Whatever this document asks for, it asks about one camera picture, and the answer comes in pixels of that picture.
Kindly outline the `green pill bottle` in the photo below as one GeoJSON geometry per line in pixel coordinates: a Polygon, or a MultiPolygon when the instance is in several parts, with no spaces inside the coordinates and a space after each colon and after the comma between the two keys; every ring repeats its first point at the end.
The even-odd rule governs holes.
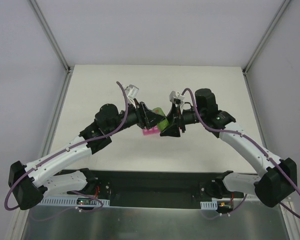
{"type": "Polygon", "coordinates": [[[152,127],[157,127],[157,129],[162,132],[169,125],[166,114],[161,107],[153,108],[152,111],[155,113],[152,127]]]}

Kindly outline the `pink weekly pill organizer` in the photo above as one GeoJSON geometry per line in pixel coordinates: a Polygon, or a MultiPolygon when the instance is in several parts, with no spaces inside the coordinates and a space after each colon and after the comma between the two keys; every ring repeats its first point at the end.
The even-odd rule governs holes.
{"type": "Polygon", "coordinates": [[[160,134],[160,132],[161,131],[159,130],[159,128],[157,126],[152,127],[150,129],[145,128],[145,129],[142,130],[142,133],[143,133],[144,136],[160,134]]]}

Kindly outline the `aluminium frame post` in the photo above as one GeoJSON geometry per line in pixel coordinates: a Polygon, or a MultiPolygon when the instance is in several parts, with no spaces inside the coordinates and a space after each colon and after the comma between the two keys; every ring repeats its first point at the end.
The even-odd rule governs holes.
{"type": "Polygon", "coordinates": [[[58,60],[60,61],[62,67],[64,70],[69,73],[71,70],[71,66],[69,65],[68,61],[66,60],[50,26],[49,23],[41,10],[41,7],[39,6],[38,2],[36,0],[28,0],[27,1],[29,6],[31,7],[35,17],[37,18],[43,33],[45,34],[50,46],[52,47],[55,55],[57,56],[58,60]]]}
{"type": "Polygon", "coordinates": [[[266,45],[267,41],[270,39],[273,31],[279,24],[280,20],[282,19],[283,15],[285,14],[287,8],[292,3],[292,0],[283,0],[282,3],[279,5],[276,13],[274,14],[273,18],[271,19],[269,25],[267,26],[265,32],[263,33],[262,37],[260,38],[258,44],[256,45],[252,55],[250,56],[249,60],[247,61],[246,65],[242,69],[242,73],[244,76],[247,75],[249,70],[251,69],[252,65],[256,61],[257,57],[261,54],[264,46],[266,45]]]}

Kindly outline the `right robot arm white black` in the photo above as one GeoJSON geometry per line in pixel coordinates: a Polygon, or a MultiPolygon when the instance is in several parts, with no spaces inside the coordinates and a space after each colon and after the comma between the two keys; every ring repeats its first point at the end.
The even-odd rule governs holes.
{"type": "Polygon", "coordinates": [[[183,109],[184,94],[170,93],[172,107],[166,117],[168,125],[160,136],[180,137],[187,125],[202,123],[216,138],[236,150],[256,172],[243,174],[228,170],[206,184],[204,190],[208,196],[221,199],[232,192],[241,192],[257,196],[264,205],[272,208],[296,190],[297,165],[292,159],[282,159],[257,144],[233,116],[218,109],[210,89],[198,89],[190,96],[193,105],[183,109]]]}

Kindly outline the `left aluminium frame post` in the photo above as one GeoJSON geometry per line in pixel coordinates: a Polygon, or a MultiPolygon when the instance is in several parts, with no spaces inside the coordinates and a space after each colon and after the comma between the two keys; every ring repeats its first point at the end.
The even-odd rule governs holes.
{"type": "Polygon", "coordinates": [[[55,55],[57,56],[58,60],[60,61],[62,67],[64,70],[69,73],[71,70],[71,66],[69,65],[68,61],[66,60],[50,26],[49,23],[41,10],[41,7],[39,6],[38,2],[36,0],[28,0],[27,1],[29,6],[31,7],[35,17],[37,18],[43,33],[45,34],[50,46],[52,47],[55,55]]]}

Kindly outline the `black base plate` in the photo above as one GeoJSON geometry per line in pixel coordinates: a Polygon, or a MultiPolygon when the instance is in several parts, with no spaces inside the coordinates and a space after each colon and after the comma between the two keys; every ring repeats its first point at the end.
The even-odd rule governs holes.
{"type": "Polygon", "coordinates": [[[218,172],[92,170],[81,193],[109,200],[112,207],[200,209],[211,201],[206,186],[218,172]]]}

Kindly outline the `right aluminium frame post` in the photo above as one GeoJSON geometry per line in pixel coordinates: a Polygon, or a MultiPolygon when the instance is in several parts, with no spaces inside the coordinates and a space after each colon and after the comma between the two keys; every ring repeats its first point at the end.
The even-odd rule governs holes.
{"type": "Polygon", "coordinates": [[[282,19],[283,15],[285,14],[287,8],[292,3],[292,0],[283,0],[282,3],[279,5],[276,13],[274,14],[273,18],[271,19],[269,25],[267,26],[265,32],[263,33],[262,37],[260,38],[258,44],[256,45],[252,55],[250,56],[249,60],[247,61],[246,65],[242,69],[242,73],[244,76],[247,75],[249,70],[251,69],[252,65],[256,61],[257,57],[261,54],[264,46],[266,45],[267,41],[270,39],[273,31],[279,24],[280,20],[282,19]]]}

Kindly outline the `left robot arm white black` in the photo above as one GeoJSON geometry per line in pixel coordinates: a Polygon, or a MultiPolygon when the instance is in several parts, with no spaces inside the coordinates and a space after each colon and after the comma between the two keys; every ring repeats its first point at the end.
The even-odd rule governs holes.
{"type": "Polygon", "coordinates": [[[8,186],[17,208],[28,210],[61,189],[59,183],[50,186],[51,178],[72,163],[93,155],[109,145],[111,136],[131,126],[151,129],[164,120],[164,116],[147,108],[144,102],[126,103],[125,110],[107,103],[95,114],[94,121],[61,149],[27,164],[20,161],[10,166],[8,186]]]}

